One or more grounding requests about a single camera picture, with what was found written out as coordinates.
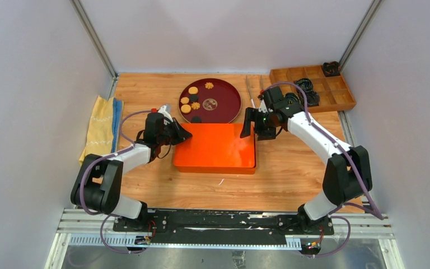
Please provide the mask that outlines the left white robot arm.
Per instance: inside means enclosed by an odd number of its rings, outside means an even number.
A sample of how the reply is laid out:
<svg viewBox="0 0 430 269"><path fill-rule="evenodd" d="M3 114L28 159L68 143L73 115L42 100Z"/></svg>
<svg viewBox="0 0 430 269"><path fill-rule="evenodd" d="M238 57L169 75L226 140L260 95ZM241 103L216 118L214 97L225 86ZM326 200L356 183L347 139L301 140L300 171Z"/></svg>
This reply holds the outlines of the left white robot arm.
<svg viewBox="0 0 430 269"><path fill-rule="evenodd" d="M121 193L123 175L159 157L163 146L176 146L192 134L168 112L148 113L144 129L131 144L107 155L87 155L73 185L71 202L89 215L105 214L126 219L135 231L149 224L147 204Z"/></svg>

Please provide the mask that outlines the orange box lid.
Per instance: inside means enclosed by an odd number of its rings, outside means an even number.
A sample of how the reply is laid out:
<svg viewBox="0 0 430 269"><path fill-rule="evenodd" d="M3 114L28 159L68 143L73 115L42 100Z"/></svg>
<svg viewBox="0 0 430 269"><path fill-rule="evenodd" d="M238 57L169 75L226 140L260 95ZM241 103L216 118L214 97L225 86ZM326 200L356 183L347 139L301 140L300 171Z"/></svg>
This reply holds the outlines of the orange box lid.
<svg viewBox="0 0 430 269"><path fill-rule="evenodd" d="M241 123L183 123L193 137L175 146L177 166L256 167L254 132L240 138Z"/></svg>

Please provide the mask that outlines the dark red round plate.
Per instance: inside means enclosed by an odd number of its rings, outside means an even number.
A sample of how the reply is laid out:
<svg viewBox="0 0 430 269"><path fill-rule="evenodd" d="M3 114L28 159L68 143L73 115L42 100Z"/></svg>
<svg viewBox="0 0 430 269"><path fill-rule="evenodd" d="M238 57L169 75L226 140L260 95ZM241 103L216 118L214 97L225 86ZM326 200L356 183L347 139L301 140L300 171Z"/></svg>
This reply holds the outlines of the dark red round plate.
<svg viewBox="0 0 430 269"><path fill-rule="evenodd" d="M214 88L206 89L205 83L211 82ZM198 110L183 114L180 107L191 104L188 96L197 94L199 97ZM189 123L191 118L198 116L202 123L231 123L241 110L242 100L239 92L229 82L217 78L204 78L190 83L179 96L178 107L182 117Z"/></svg>

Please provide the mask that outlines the orange compartment box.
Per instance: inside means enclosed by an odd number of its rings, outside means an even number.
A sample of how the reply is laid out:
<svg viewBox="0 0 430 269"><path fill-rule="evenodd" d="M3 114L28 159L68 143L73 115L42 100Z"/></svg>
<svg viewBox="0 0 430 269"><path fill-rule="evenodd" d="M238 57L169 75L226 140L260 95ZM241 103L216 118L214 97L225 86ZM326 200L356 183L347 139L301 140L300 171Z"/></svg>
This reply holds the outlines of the orange compartment box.
<svg viewBox="0 0 430 269"><path fill-rule="evenodd" d="M255 174L256 172L256 167L177 166L176 169L181 173L252 175L252 174Z"/></svg>

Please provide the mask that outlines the metal tongs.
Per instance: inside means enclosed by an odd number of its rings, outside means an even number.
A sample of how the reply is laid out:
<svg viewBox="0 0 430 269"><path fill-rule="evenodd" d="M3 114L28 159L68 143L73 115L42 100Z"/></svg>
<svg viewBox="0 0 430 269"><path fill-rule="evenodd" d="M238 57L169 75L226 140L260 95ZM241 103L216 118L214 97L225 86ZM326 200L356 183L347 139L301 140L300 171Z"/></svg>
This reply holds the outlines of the metal tongs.
<svg viewBox="0 0 430 269"><path fill-rule="evenodd" d="M259 83L259 89L262 90L263 89L263 77L262 77L262 75L258 75L258 83ZM253 94L254 91L253 91L253 88L251 87L251 80L250 80L249 75L245 76L245 85L246 85L247 92L249 94L251 107L252 108L258 108L259 110L265 109L263 102L261 102L258 106L255 104L255 97Z"/></svg>

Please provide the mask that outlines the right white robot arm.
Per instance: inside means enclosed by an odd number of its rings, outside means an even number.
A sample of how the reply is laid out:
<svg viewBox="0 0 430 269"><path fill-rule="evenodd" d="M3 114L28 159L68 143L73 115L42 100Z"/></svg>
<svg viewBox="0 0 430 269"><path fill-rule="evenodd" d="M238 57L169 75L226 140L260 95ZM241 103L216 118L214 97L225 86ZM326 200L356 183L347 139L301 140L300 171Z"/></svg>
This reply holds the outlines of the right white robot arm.
<svg viewBox="0 0 430 269"><path fill-rule="evenodd" d="M298 209L297 226L311 234L320 220L373 187L370 158L363 146L351 146L336 138L309 113L307 106L282 93L278 84L263 90L260 105L245 110L240 136L255 133L258 140L273 140L280 129L298 137L325 164L322 190Z"/></svg>

